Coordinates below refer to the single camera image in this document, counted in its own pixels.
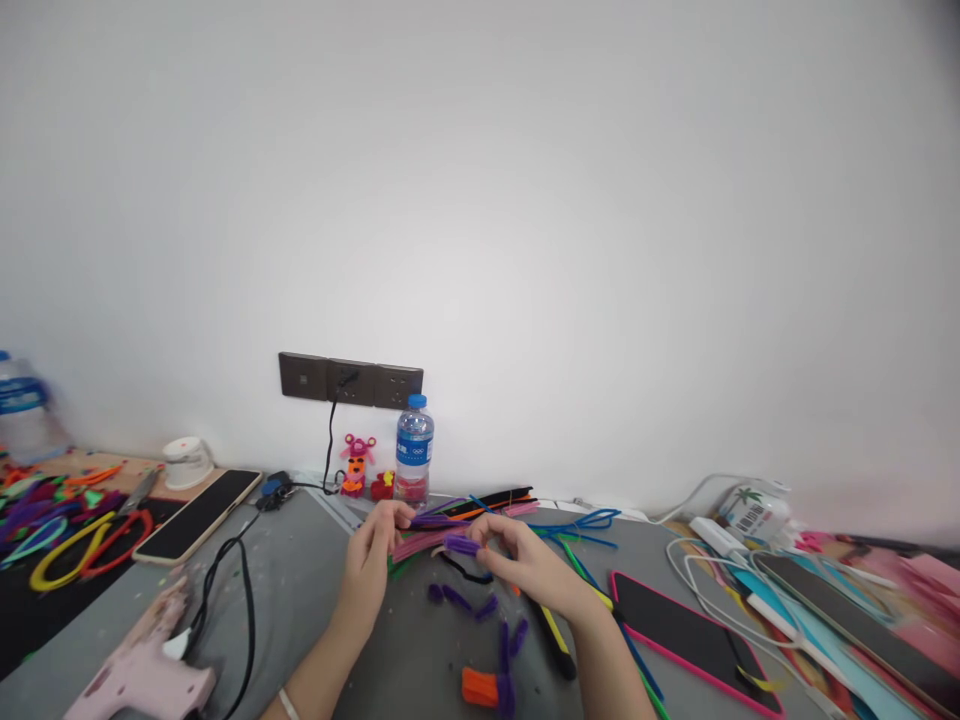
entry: brown wall socket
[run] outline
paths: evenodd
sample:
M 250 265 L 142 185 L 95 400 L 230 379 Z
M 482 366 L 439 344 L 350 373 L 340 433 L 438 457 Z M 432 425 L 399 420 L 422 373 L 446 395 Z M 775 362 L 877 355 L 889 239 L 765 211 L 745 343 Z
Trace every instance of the brown wall socket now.
M 338 394 L 339 383 L 353 373 L 357 377 Z M 333 400 L 336 396 L 340 403 L 403 410 L 407 399 L 423 390 L 423 370 L 280 353 L 280 389 L 284 395 L 307 400 Z
M 298 353 L 280 353 L 280 390 L 290 397 L 327 399 L 326 358 Z

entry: water bottle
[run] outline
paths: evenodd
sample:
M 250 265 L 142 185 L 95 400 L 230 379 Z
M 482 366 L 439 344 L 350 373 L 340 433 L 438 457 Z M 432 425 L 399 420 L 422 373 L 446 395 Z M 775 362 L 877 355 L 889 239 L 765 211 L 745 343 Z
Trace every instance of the water bottle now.
M 397 477 L 393 496 L 419 508 L 430 494 L 430 458 L 433 455 L 433 418 L 427 396 L 411 395 L 409 407 L 397 421 Z
M 35 465 L 69 448 L 47 400 L 46 390 L 26 363 L 0 350 L 0 444 L 17 465 Z

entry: pink glue gun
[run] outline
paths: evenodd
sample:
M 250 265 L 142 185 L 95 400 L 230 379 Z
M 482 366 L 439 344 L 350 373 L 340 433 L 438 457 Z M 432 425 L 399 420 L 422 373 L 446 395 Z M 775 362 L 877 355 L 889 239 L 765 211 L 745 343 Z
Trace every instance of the pink glue gun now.
M 213 670 L 196 670 L 163 654 L 187 606 L 186 582 L 180 578 L 157 596 L 63 720 L 108 720 L 125 707 L 158 720 L 183 720 L 203 707 L 217 683 Z

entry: black phone screen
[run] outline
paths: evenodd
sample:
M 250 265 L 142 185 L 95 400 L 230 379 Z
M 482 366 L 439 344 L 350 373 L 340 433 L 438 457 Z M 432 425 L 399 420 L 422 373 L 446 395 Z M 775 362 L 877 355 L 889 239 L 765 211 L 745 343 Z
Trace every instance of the black phone screen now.
M 761 555 L 756 560 L 787 591 L 894 675 L 919 690 L 936 709 L 952 718 L 960 716 L 960 680 L 847 600 L 826 580 L 790 558 Z
M 250 470 L 227 470 L 148 537 L 137 548 L 137 554 L 170 560 L 182 557 L 210 525 L 239 500 L 259 475 Z
M 617 610 L 631 629 L 768 710 L 783 712 L 776 695 L 737 670 L 740 666 L 755 678 L 766 677 L 739 635 L 626 575 L 614 573 L 613 586 Z

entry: hand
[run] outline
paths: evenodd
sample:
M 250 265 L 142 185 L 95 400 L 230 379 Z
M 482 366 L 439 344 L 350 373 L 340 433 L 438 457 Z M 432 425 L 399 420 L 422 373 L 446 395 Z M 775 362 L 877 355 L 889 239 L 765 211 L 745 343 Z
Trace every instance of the hand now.
M 331 625 L 366 642 L 387 591 L 387 555 L 400 543 L 397 528 L 416 512 L 398 500 L 381 500 L 347 544 L 340 598 Z
M 467 529 L 467 537 L 484 546 L 491 538 L 499 538 L 501 547 L 516 560 L 486 548 L 477 553 L 477 561 L 569 622 L 584 618 L 598 607 L 605 610 L 591 587 L 526 523 L 484 513 Z

